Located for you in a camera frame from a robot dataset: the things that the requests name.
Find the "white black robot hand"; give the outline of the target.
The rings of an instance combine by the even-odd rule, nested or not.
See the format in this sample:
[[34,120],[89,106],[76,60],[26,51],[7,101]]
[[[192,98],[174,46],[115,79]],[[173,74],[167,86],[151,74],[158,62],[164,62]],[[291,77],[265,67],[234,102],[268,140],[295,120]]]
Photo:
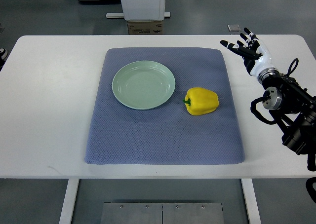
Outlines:
[[221,40],[220,44],[242,57],[246,71],[251,76],[258,77],[265,69],[275,69],[272,65],[271,54],[265,44],[248,28],[244,28],[244,32],[240,33],[244,43],[239,40],[236,43]]

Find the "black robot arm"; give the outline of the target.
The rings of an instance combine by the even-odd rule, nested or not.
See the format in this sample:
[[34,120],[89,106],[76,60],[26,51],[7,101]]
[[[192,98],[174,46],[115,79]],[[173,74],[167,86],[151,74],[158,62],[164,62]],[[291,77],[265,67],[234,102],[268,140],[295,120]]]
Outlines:
[[316,98],[307,93],[295,78],[299,60],[295,58],[286,74],[266,70],[259,76],[265,92],[251,102],[250,111],[260,121],[278,125],[282,144],[297,155],[307,155],[307,169],[316,170]]

